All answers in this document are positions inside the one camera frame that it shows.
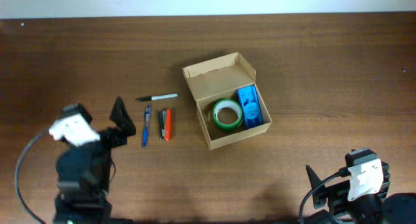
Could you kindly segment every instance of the wire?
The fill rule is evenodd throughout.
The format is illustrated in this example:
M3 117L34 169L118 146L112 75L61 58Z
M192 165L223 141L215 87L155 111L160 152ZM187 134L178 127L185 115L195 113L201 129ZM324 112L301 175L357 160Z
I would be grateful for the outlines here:
M23 200L23 198L21 197L20 194L20 189L19 189L19 172L20 172L20 167L21 167L21 163L23 162L23 160L25 159L25 156L27 154L27 152L29 152L29 150L31 149L31 147L44 135L48 132L49 128L46 128L45 130L43 130L39 136L35 136L24 148L24 150L21 152L21 155L19 157L18 163L16 164L16 170L14 171L14 186L16 189L16 194L18 195L18 199L21 203L21 205L25 208L26 212L28 212L32 218L34 218L35 220L37 220L39 223L45 223L44 220L40 219L36 214L34 214L32 212L32 210L26 205L25 201Z
M304 224L304 206L306 204L307 199L314 194L320 187L322 187L323 185L325 185L327 182L330 182L331 180L333 180L336 177L340 177L341 173L337 172L334 173L333 175L329 176L328 178L324 179L318 186L316 186L315 188L311 189L304 197L304 199L302 200L302 202L300 203L300 208L299 208L299 222L300 224Z
M114 163L114 161L111 159L111 164L114 168L114 171L112 172L112 177L110 179L110 182L112 181L112 179L114 178L114 176L116 176L116 164Z

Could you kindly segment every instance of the tape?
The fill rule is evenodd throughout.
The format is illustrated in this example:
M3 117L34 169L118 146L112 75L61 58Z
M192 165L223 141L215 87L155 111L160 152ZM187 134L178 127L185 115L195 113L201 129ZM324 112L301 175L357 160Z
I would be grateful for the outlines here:
M218 114L223 108L230 108L235 111L235 113L237 114L237 120L234 123L225 124L225 123L221 123L218 120ZM239 127L240 124L242 123L241 106L237 102L231 99L223 99L215 104L214 110L213 110L213 119L214 119L215 126L218 127L219 129L223 131L232 131L236 129L237 127Z

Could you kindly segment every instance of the blue package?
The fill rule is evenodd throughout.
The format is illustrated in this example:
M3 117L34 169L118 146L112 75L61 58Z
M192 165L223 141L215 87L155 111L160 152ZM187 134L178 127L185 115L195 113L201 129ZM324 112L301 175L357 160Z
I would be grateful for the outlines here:
M254 85L250 85L237 90L240 106L244 115L244 125L247 129L251 129L263 124L259 99Z

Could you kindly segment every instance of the blue pen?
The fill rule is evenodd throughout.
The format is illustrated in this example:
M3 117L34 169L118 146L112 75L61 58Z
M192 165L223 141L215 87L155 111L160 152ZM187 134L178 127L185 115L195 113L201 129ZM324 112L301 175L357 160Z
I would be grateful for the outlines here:
M150 120L150 105L146 108L144 111L144 130L143 130L143 139L142 139L142 146L145 147L146 143L148 142L148 136L149 136L149 120Z

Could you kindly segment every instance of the white wall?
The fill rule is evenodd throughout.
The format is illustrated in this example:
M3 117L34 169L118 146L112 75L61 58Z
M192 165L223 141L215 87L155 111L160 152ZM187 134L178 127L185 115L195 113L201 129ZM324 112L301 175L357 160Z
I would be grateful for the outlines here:
M416 0L0 0L0 18L416 10Z

